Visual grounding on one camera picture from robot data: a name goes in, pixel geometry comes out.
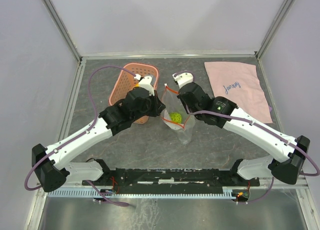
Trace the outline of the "clear zip top bag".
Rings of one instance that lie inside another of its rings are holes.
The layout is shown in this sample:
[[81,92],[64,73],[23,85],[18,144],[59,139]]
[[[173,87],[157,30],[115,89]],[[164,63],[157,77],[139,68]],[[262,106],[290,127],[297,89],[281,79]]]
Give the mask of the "clear zip top bag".
[[161,102],[165,104],[165,109],[160,115],[163,122],[176,133],[183,145],[187,145],[192,139],[195,117],[185,111],[178,99],[178,91],[171,89],[167,84],[164,84]]

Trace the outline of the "green toy fruit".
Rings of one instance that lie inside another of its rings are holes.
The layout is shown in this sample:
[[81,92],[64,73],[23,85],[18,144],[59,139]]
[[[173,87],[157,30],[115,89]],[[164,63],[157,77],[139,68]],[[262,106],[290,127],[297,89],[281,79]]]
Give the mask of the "green toy fruit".
[[181,124],[182,121],[183,121],[183,117],[180,113],[178,112],[171,112],[169,114],[170,116],[170,120],[173,122],[173,123],[177,123],[177,124]]

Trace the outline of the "pink plastic basket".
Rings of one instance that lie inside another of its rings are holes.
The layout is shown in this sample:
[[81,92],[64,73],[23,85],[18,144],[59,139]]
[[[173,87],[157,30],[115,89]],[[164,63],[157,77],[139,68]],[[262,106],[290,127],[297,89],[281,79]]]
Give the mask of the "pink plastic basket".
[[109,97],[110,106],[105,113],[100,114],[109,127],[131,126],[135,122],[143,124],[147,121],[148,116],[138,120],[131,119],[122,107],[127,93],[146,75],[155,76],[154,91],[156,91],[159,81],[159,71],[156,67],[143,63],[128,63],[124,66]]

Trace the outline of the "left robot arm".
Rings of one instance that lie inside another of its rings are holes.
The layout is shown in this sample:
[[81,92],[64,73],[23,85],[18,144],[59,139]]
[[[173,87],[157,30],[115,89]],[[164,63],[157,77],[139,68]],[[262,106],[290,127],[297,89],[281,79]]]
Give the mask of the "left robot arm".
[[130,128],[136,120],[144,116],[160,116],[165,108],[157,93],[150,95],[146,89],[136,87],[76,133],[47,147],[37,144],[31,150],[31,170],[40,187],[44,192],[51,192],[72,181],[91,180],[100,185],[107,184],[111,173],[105,169],[105,164],[71,161],[95,144]]

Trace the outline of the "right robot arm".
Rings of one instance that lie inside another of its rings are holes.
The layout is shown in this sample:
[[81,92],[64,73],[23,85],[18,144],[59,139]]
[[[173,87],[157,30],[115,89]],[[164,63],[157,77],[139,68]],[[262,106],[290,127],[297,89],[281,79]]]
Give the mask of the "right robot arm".
[[234,185],[271,176],[286,184],[296,184],[310,146],[307,137],[281,133],[254,119],[227,98],[211,98],[195,82],[181,84],[177,97],[186,112],[197,120],[236,133],[268,153],[267,157],[237,160],[235,170],[229,173]]

